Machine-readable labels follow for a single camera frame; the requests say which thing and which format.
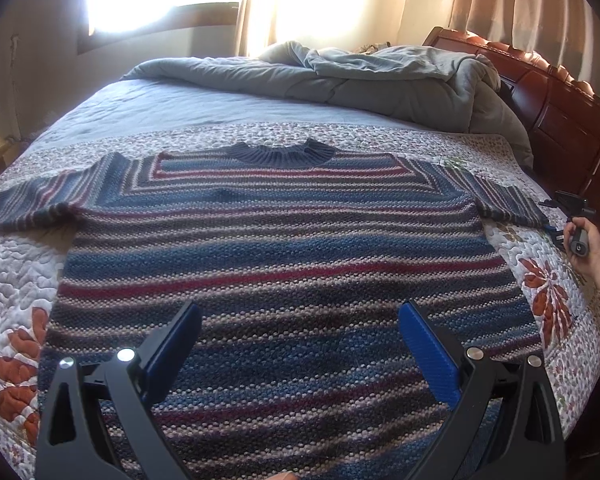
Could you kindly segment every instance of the white quilt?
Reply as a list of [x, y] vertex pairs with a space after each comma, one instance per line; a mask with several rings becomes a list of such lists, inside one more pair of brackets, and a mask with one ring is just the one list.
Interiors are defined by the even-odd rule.
[[[88, 167], [111, 151], [140, 157], [163, 150], [203, 150], [240, 140], [289, 145], [308, 137], [342, 149], [394, 152], [459, 166], [504, 186], [517, 186], [536, 200], [546, 198], [520, 170], [500, 136], [325, 123], [205, 124], [74, 140], [61, 146], [41, 142], [0, 177], [0, 190], [36, 176]], [[554, 225], [562, 227], [560, 213], [546, 213]], [[536, 315], [562, 429], [568, 434], [600, 374], [600, 294], [573, 271], [543, 232], [492, 221], [486, 221], [484, 228]], [[0, 235], [0, 450], [25, 479], [33, 478], [34, 473], [37, 357], [71, 238], [67, 228], [27, 236]]]

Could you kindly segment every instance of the striped sweater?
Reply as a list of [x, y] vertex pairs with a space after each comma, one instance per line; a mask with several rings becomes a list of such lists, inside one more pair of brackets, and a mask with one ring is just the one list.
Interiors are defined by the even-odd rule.
[[[446, 407], [397, 329], [412, 298], [466, 346], [539, 349], [480, 216], [540, 226], [516, 188], [313, 140], [244, 143], [84, 171], [0, 194], [0, 230], [77, 219], [39, 371], [139, 345], [194, 300], [200, 340], [154, 417], [197, 479], [403, 478]], [[123, 464], [138, 464], [114, 413]]]

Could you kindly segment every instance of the silver bolt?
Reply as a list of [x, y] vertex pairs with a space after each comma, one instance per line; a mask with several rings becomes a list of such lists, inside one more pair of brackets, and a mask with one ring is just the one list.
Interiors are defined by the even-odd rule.
[[542, 359], [537, 355], [530, 355], [526, 358], [526, 362], [532, 365], [534, 368], [539, 368], [542, 366]]
[[73, 357], [63, 357], [60, 359], [60, 367], [61, 368], [71, 368], [75, 364], [75, 360]]
[[136, 352], [134, 352], [132, 348], [123, 348], [118, 351], [117, 357], [120, 361], [128, 363], [131, 359], [136, 357]]
[[474, 361], [479, 361], [484, 357], [484, 352], [480, 350], [477, 346], [472, 346], [466, 350], [466, 356], [469, 359], [473, 359]]

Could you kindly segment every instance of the headboard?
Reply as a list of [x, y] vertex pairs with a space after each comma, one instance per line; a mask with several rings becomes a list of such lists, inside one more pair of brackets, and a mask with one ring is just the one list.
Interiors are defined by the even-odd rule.
[[535, 52], [435, 27], [424, 45], [484, 54], [502, 79], [501, 97], [524, 124], [534, 152], [534, 178], [549, 194], [578, 193], [598, 211], [600, 229], [600, 98], [564, 67]]

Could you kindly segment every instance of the window frame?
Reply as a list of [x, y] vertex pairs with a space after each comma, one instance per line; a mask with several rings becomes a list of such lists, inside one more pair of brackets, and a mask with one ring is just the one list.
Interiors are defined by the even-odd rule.
[[235, 25], [238, 20], [239, 2], [212, 2], [204, 4], [190, 4], [173, 7], [163, 17], [155, 22], [125, 32], [100, 32], [90, 33], [89, 12], [86, 1], [82, 4], [82, 17], [78, 27], [78, 54], [106, 46], [118, 41], [128, 40], [164, 32], [178, 28], [208, 27], [212, 25]]

